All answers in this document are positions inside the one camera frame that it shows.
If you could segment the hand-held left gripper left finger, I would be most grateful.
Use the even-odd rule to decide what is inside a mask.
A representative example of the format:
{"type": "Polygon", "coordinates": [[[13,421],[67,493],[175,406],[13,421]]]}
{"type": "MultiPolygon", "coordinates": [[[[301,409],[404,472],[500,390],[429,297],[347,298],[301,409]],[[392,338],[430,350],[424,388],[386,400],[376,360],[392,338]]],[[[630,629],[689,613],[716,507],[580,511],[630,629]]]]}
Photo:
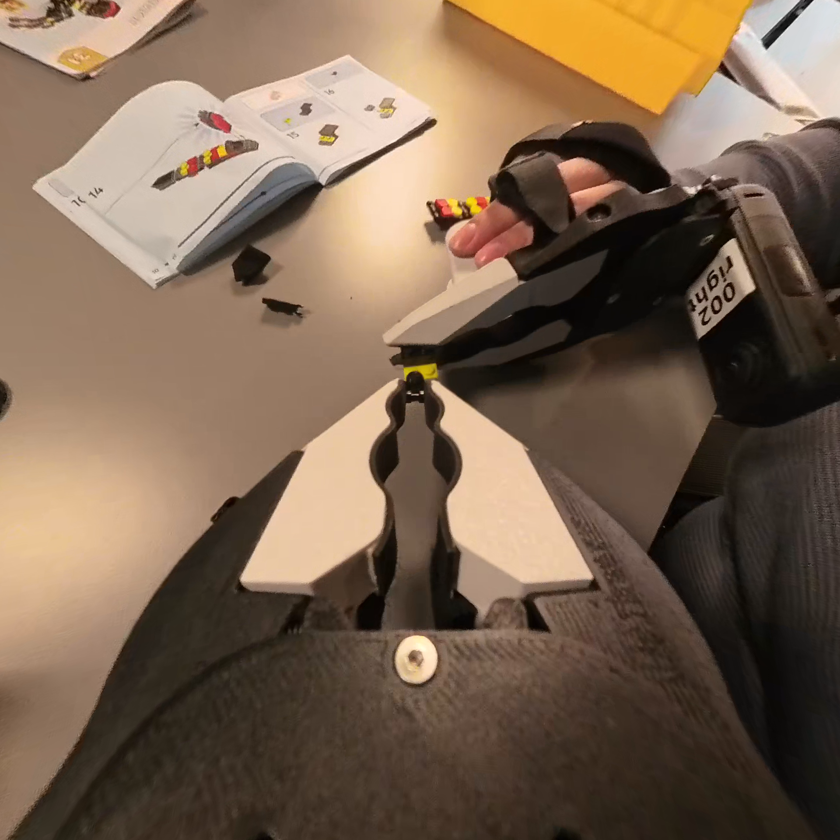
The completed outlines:
{"type": "Polygon", "coordinates": [[[384,597],[396,571],[392,498],[403,382],[381,387],[301,451],[239,582],[353,611],[384,597]]]}

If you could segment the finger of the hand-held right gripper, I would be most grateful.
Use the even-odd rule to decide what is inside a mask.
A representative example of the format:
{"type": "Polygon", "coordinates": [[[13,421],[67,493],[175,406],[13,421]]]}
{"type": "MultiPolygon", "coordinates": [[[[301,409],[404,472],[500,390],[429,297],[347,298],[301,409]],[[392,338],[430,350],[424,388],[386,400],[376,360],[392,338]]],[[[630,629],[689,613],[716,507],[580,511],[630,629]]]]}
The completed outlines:
{"type": "Polygon", "coordinates": [[[601,271],[606,251],[521,279],[509,259],[462,273],[444,291],[383,333],[388,347],[441,347],[531,308],[550,308],[581,292],[601,271]]]}
{"type": "Polygon", "coordinates": [[[445,370],[498,367],[562,344],[571,331],[562,319],[533,325],[508,318],[437,347],[435,363],[445,370]]]}

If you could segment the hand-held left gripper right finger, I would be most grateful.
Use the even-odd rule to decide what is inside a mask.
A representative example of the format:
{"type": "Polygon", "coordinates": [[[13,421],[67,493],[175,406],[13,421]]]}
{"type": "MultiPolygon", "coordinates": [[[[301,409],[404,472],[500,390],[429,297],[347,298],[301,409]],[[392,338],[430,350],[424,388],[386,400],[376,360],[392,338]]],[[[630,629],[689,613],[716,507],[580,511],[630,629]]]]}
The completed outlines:
{"type": "Polygon", "coordinates": [[[455,449],[445,512],[458,552],[456,591],[474,607],[575,592],[594,575],[526,446],[436,381],[436,430],[455,449]]]}

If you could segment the yellow plastic bin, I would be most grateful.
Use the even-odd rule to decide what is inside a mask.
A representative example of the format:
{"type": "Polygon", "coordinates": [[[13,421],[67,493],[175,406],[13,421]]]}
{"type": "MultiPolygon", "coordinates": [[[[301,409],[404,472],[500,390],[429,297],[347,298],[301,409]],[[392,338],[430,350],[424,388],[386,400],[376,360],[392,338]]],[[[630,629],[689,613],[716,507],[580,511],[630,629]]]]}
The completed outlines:
{"type": "Polygon", "coordinates": [[[453,1],[497,31],[660,115],[717,71],[751,1],[453,1]]]}

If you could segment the red yellow black lego assembly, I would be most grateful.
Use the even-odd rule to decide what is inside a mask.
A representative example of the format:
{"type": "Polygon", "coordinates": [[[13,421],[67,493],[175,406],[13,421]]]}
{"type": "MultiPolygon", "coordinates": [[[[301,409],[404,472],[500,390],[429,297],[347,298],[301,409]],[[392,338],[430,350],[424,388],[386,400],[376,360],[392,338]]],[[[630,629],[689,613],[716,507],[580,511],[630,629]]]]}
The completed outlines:
{"type": "Polygon", "coordinates": [[[481,214],[490,204],[490,196],[469,196],[466,199],[436,198],[426,202],[433,223],[446,230],[481,214]]]}

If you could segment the black lego slope piece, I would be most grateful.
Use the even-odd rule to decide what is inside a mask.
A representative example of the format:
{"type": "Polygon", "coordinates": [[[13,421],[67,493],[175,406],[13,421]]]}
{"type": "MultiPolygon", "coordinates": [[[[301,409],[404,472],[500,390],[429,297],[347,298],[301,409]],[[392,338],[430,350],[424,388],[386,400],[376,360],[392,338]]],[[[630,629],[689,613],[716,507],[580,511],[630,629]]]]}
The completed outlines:
{"type": "Polygon", "coordinates": [[[263,250],[247,245],[234,259],[234,282],[242,287],[261,285],[267,281],[266,269],[271,257],[263,250]]]}

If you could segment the person's right hand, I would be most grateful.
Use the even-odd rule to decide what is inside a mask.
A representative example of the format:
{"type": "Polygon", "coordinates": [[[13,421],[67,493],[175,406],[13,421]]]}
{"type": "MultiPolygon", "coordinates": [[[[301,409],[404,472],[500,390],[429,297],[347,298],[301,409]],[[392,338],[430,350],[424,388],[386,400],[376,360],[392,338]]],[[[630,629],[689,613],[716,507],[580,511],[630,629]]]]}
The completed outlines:
{"type": "MultiPolygon", "coordinates": [[[[610,195],[627,188],[605,167],[583,157],[556,164],[557,176],[550,182],[549,206],[570,209],[572,215],[582,214],[610,195]]],[[[458,259],[472,259],[480,268],[497,259],[532,244],[534,226],[525,216],[499,202],[469,220],[449,236],[450,255],[458,259]]]]}

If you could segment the open instruction booklet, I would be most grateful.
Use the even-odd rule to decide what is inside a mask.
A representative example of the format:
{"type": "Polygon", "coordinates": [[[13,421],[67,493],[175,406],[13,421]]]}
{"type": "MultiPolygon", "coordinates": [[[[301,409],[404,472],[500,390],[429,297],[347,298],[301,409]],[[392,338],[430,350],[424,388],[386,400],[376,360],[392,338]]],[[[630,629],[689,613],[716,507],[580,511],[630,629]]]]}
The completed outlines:
{"type": "Polygon", "coordinates": [[[351,56],[225,100],[172,80],[127,101],[33,189],[156,289],[434,121],[351,56]]]}

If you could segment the closed instruction booklet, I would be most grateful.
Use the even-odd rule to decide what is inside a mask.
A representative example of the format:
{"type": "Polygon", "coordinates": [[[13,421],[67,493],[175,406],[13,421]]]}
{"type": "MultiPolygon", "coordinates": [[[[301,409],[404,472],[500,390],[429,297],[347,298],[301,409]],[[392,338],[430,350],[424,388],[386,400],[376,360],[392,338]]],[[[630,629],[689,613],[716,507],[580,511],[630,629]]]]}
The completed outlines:
{"type": "Polygon", "coordinates": [[[178,25],[194,1],[2,1],[3,46],[85,79],[178,25]]]}

